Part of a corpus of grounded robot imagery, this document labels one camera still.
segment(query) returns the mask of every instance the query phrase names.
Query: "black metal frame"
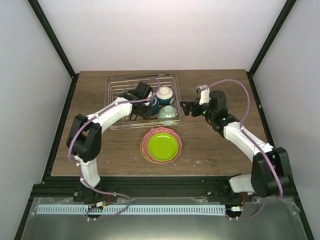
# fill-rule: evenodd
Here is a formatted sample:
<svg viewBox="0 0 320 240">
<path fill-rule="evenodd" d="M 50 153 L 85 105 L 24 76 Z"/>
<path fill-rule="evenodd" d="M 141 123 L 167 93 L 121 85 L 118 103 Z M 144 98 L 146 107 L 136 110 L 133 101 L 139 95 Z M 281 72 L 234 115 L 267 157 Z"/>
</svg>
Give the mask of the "black metal frame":
<svg viewBox="0 0 320 240">
<path fill-rule="evenodd" d="M 49 153 L 45 171 L 42 177 L 42 184 L 35 184 L 32 188 L 29 201 L 26 205 L 24 214 L 22 216 L 20 225 L 18 227 L 15 239 L 21 239 L 23 231 L 27 222 L 27 218 L 31 209 L 34 198 L 51 197 L 51 198 L 72 198 L 79 187 L 79 177 L 76 176 L 51 176 L 51 171 L 58 151 L 60 139 L 65 126 L 73 94 L 76 88 L 79 74 L 75 73 L 58 38 L 56 37 L 50 23 L 41 9 L 37 0 L 28 0 L 33 11 L 35 12 L 40 24 L 44 28 L 62 63 L 72 78 L 69 91 L 63 106 L 62 114 L 58 123 L 58 127 L 54 136 L 52 147 Z M 285 22 L 296 0 L 287 0 L 282 8 L 277 20 L 275 21 L 265 43 L 263 44 L 258 56 L 256 57 L 251 69 L 247 72 L 248 80 L 253 92 L 254 100 L 261 118 L 263 129 L 267 141 L 274 146 L 274 141 L 268 122 L 259 99 L 259 95 L 254 83 L 253 76 L 266 55 L 269 47 L 276 38 L 280 28 Z M 225 205 L 240 204 L 241 198 L 226 199 L 219 194 L 221 187 L 227 186 L 226 182 L 231 176 L 137 176 L 137 177 L 101 177 L 101 184 L 103 189 L 113 189 L 114 191 L 127 194 L 133 198 L 135 197 L 208 197 L 209 202 L 220 202 Z M 301 201 L 296 189 L 290 189 L 285 192 L 285 196 L 293 197 L 295 203 L 300 208 L 301 221 L 308 239 L 314 239 L 308 220 L 304 213 Z"/>
</svg>

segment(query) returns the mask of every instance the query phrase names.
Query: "perforated metal strip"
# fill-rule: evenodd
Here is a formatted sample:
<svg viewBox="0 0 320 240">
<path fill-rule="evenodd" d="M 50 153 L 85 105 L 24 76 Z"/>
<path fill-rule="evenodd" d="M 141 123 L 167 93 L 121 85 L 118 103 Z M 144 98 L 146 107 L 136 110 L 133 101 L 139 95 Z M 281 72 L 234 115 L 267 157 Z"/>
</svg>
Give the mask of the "perforated metal strip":
<svg viewBox="0 0 320 240">
<path fill-rule="evenodd" d="M 83 215 L 88 205 L 40 204 L 37 214 Z M 112 215 L 123 209 L 124 205 L 109 205 L 103 210 L 94 209 L 89 214 Z M 131 205 L 122 215 L 210 215 L 224 216 L 224 205 Z"/>
</svg>

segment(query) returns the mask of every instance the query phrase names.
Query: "pink plate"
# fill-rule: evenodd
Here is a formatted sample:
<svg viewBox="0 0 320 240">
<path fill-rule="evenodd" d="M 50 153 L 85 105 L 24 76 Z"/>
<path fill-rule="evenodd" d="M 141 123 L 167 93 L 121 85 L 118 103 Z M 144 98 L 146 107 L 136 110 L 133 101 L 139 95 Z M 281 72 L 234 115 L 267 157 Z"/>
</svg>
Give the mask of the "pink plate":
<svg viewBox="0 0 320 240">
<path fill-rule="evenodd" d="M 175 155 L 175 157 L 173 159 L 169 160 L 169 161 L 158 161 L 158 160 L 154 159 L 148 152 L 148 142 L 149 142 L 150 138 L 153 135 L 158 134 L 158 133 L 170 134 L 178 142 L 178 152 Z M 143 141 L 142 141 L 142 145 L 141 145 L 141 150 L 143 151 L 143 154 L 146 155 L 152 162 L 157 163 L 157 164 L 172 163 L 181 154 L 181 149 L 182 149 L 182 142 L 180 140 L 179 135 L 176 134 L 175 131 L 173 131 L 172 129 L 165 128 L 165 127 L 162 127 L 162 126 L 158 127 L 158 128 L 151 129 L 146 135 L 144 135 Z"/>
</svg>

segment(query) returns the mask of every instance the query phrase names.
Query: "gray floor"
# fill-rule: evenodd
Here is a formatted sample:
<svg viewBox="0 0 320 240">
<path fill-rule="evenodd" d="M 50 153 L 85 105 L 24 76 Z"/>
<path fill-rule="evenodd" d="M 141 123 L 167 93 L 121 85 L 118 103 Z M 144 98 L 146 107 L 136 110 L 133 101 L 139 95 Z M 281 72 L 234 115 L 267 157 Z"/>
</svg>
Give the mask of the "gray floor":
<svg viewBox="0 0 320 240">
<path fill-rule="evenodd" d="M 23 240 L 306 240 L 291 200 L 268 199 L 263 211 L 243 221 L 224 216 L 122 215 L 87 221 L 83 215 L 33 215 Z M 246 204 L 251 215 L 260 204 Z"/>
</svg>

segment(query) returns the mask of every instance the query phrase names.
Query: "wooden tabletop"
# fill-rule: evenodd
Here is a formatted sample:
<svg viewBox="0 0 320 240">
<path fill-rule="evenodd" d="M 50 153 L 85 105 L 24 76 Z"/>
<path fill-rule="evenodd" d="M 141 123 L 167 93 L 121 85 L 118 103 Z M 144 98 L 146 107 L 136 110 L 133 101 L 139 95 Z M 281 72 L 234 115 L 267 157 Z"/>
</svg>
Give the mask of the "wooden tabletop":
<svg viewBox="0 0 320 240">
<path fill-rule="evenodd" d="M 197 86 L 222 79 L 242 82 L 250 93 L 250 112 L 245 127 L 266 141 L 264 129 L 245 70 L 166 70 L 166 71 L 82 71 L 74 91 L 70 110 L 52 169 L 52 176 L 78 176 L 79 169 L 68 160 L 66 147 L 76 115 L 92 114 L 105 104 L 106 80 L 112 77 L 175 73 L 182 101 L 198 98 Z M 241 119 L 247 108 L 244 90 L 233 82 L 222 83 L 216 90 L 225 92 L 229 113 Z M 150 127 L 107 129 L 102 135 L 101 152 L 97 157 L 101 176 L 212 176 L 248 174 L 251 161 L 231 142 L 215 132 L 202 116 L 184 116 L 178 125 L 169 126 L 182 141 L 181 155 L 172 163 L 157 164 L 145 160 L 140 153 L 140 141 Z"/>
</svg>

